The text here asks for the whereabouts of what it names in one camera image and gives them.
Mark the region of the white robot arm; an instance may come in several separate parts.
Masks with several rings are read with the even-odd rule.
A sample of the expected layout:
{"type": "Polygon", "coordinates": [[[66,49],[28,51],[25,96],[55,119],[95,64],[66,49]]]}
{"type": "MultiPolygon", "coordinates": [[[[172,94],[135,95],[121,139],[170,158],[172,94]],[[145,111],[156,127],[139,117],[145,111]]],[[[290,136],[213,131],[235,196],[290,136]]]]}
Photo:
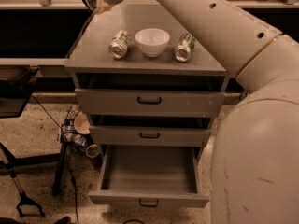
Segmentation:
{"type": "Polygon", "coordinates": [[[226,0],[156,1],[248,92],[214,142],[212,224],[299,224],[297,42],[226,0]]]}

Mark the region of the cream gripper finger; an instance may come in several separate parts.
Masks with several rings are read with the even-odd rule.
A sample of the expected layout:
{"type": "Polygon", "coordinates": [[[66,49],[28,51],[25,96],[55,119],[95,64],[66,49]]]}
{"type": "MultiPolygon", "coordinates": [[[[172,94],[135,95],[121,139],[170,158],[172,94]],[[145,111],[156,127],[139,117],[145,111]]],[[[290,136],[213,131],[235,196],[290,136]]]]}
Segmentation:
{"type": "Polygon", "coordinates": [[[96,0],[96,8],[94,9],[94,12],[96,14],[101,14],[111,9],[112,5],[108,4],[104,0],[96,0]]]}

